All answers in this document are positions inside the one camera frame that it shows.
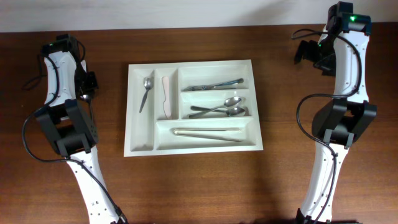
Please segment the dark steel teaspoon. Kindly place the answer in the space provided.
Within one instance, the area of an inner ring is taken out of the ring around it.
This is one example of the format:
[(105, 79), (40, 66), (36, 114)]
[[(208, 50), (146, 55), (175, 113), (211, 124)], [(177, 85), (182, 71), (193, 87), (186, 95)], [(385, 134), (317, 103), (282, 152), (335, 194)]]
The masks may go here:
[(149, 77), (145, 77), (144, 79), (144, 88), (145, 88), (145, 93), (142, 97), (142, 101), (141, 101), (141, 105), (139, 108), (139, 112), (142, 113), (142, 110), (144, 108), (144, 105), (147, 101), (147, 96), (149, 94), (149, 91), (153, 88), (154, 86), (154, 77), (153, 76), (149, 76)]

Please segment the steel tweezers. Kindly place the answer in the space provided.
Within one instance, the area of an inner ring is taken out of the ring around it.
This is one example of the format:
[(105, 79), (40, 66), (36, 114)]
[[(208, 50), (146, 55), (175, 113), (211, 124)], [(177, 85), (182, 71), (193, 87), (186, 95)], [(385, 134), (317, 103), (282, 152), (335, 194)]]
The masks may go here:
[(190, 138), (212, 139), (219, 141), (241, 142), (242, 139), (220, 136), (215, 133), (239, 132), (239, 128), (173, 128), (171, 132), (176, 136)]

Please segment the steel fork underneath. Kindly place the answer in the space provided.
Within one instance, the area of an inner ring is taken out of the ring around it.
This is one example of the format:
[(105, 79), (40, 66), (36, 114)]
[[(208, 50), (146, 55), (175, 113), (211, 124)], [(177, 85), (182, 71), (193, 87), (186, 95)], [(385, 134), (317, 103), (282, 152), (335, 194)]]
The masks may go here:
[(237, 84), (240, 84), (243, 82), (244, 82), (244, 79), (239, 78), (237, 80), (232, 80), (232, 81), (228, 81), (228, 82), (224, 82), (224, 83), (217, 83), (217, 84), (212, 84), (212, 85), (199, 85), (199, 86), (231, 86), (231, 85), (237, 85)]

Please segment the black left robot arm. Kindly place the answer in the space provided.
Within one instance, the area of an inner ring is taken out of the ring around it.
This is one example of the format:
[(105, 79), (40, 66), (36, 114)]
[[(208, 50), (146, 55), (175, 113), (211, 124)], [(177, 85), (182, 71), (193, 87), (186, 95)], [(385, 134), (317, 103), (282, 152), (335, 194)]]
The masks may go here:
[(96, 147), (99, 137), (91, 103), (98, 83), (87, 70), (85, 48), (70, 34), (57, 36), (40, 51), (47, 67), (48, 85), (44, 106), (36, 120), (58, 154), (74, 173), (90, 223), (127, 223), (127, 218), (106, 189)]

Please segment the pink plastic knife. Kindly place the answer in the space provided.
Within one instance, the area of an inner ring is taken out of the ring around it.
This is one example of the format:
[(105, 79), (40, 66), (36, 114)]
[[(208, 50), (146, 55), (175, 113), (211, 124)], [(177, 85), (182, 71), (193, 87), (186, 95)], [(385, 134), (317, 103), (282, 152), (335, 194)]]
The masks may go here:
[(163, 103), (164, 114), (167, 119), (172, 119), (171, 105), (170, 105), (170, 80), (168, 77), (162, 77), (162, 84), (164, 88), (165, 100)]

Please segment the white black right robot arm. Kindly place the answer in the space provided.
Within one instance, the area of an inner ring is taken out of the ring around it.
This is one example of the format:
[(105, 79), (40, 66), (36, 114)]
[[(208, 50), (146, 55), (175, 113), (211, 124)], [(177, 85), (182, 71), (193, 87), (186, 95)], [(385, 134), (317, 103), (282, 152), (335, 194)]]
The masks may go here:
[(310, 185), (297, 210), (295, 223), (331, 223), (332, 204), (341, 166), (350, 147), (377, 115), (369, 102), (365, 81), (366, 50), (371, 18), (356, 14), (353, 3), (340, 1), (328, 10), (323, 30), (299, 29), (294, 62), (308, 60), (323, 75), (335, 77), (330, 101), (314, 116), (306, 136), (315, 141)]

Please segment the small steel teaspoon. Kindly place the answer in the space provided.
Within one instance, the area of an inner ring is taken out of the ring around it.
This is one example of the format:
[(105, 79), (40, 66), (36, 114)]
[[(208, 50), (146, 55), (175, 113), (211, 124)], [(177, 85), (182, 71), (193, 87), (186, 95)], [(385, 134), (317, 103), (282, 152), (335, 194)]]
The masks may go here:
[(92, 122), (95, 122), (95, 118), (94, 118), (94, 114), (93, 114), (93, 105), (92, 105), (92, 99), (90, 95), (82, 95), (80, 96), (80, 98), (85, 101), (86, 103), (88, 103), (89, 106), (89, 110), (90, 110), (90, 118), (92, 120)]

